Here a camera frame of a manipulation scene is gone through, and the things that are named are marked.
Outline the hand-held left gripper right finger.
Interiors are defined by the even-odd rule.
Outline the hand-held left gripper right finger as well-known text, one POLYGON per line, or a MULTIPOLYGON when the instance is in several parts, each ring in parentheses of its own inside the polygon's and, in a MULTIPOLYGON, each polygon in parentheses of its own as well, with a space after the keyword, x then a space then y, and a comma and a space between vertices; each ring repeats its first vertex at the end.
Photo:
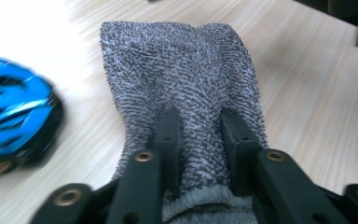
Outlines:
POLYGON ((252 194, 252 170, 261 150, 258 138, 239 113, 223 108, 221 133, 227 156, 229 188, 235 196, 252 194))

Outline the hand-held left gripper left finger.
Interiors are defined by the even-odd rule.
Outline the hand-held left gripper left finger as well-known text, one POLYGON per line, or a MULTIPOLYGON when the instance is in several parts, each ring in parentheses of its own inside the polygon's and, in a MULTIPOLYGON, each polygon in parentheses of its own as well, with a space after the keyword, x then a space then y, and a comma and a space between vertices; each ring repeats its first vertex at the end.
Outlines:
POLYGON ((149 146, 160 154, 162 187, 165 197, 173 200, 179 197, 182 178, 182 123, 176 108, 160 113, 157 127, 149 138, 149 146))

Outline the grey knitted sock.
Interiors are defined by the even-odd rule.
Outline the grey knitted sock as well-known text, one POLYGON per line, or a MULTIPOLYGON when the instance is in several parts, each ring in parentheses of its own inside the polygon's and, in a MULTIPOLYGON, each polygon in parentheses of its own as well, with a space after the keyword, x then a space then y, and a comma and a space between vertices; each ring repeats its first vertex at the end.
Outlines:
POLYGON ((175 107, 183 123, 180 196, 166 200, 166 224, 257 224, 252 200, 229 188, 220 111, 241 115, 268 145, 251 58, 235 30, 222 23, 192 27, 176 22, 106 21, 103 67, 125 125, 115 177, 130 155, 146 146, 159 114, 175 107))

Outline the black and blue toy car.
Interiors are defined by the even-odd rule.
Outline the black and blue toy car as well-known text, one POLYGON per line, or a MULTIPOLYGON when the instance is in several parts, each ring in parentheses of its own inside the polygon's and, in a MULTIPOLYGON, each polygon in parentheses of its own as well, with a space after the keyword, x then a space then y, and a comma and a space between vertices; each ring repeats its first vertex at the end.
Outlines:
POLYGON ((0 59, 0 175, 42 164, 63 119, 62 100, 48 81, 0 59))

